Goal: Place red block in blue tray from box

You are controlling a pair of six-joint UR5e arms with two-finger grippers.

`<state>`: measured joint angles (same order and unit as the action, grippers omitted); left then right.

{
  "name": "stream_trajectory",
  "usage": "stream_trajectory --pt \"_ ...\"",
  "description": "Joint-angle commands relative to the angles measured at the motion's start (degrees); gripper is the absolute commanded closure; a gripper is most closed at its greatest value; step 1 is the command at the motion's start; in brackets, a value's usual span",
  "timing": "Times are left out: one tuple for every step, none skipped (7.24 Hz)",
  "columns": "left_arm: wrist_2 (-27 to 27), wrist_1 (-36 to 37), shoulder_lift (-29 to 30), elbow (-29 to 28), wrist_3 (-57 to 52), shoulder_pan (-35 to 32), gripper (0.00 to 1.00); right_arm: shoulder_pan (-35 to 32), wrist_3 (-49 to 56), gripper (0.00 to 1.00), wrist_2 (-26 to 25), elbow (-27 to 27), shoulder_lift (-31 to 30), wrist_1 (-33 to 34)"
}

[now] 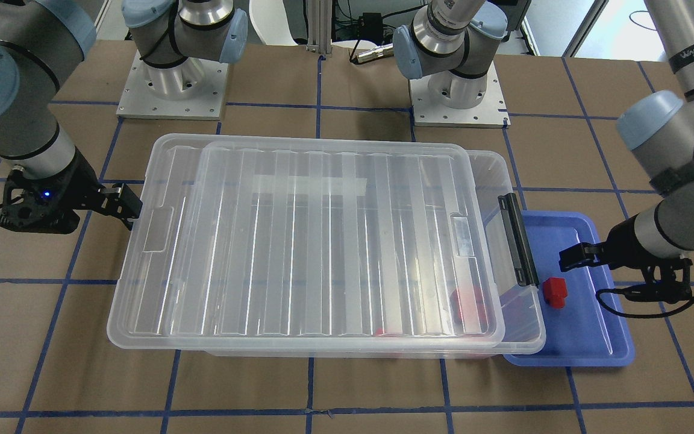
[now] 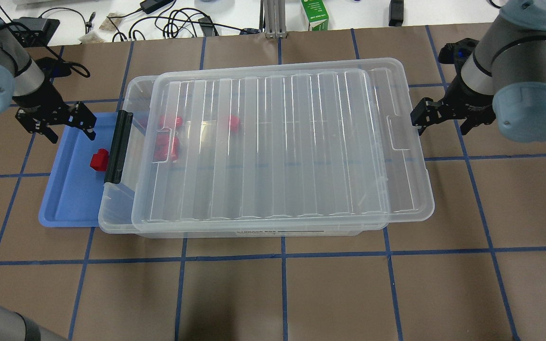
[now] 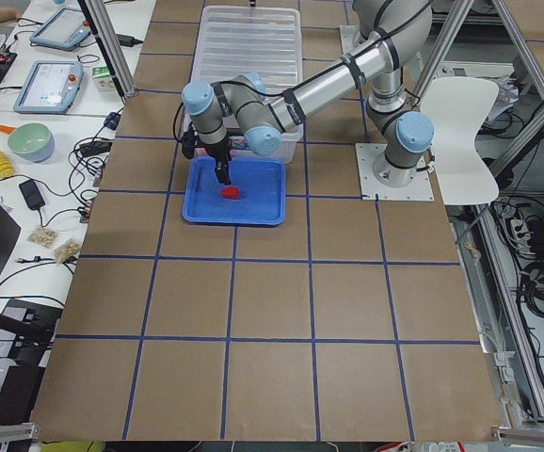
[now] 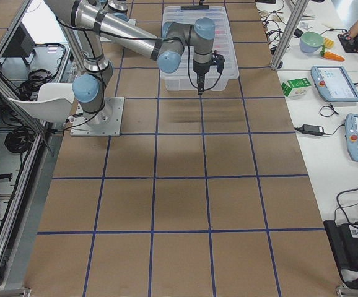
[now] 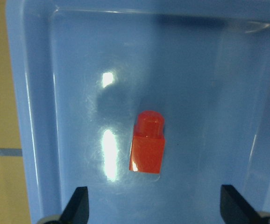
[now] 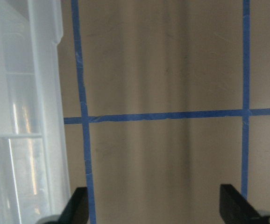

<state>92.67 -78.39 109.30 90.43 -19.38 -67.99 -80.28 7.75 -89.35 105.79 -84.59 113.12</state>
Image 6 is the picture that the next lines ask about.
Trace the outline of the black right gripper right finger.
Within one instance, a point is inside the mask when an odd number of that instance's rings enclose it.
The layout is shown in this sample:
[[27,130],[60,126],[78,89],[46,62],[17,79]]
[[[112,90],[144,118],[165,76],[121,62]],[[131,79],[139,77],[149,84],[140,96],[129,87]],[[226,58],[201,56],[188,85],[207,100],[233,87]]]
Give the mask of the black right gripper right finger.
[[220,216],[225,224],[262,223],[262,216],[231,184],[220,185]]

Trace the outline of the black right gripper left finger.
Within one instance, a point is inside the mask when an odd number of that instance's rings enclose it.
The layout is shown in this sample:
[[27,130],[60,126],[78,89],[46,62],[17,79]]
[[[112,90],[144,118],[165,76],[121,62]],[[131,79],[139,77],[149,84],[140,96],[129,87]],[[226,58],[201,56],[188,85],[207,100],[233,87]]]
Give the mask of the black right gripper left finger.
[[87,187],[78,187],[74,191],[57,224],[87,224],[89,205]]

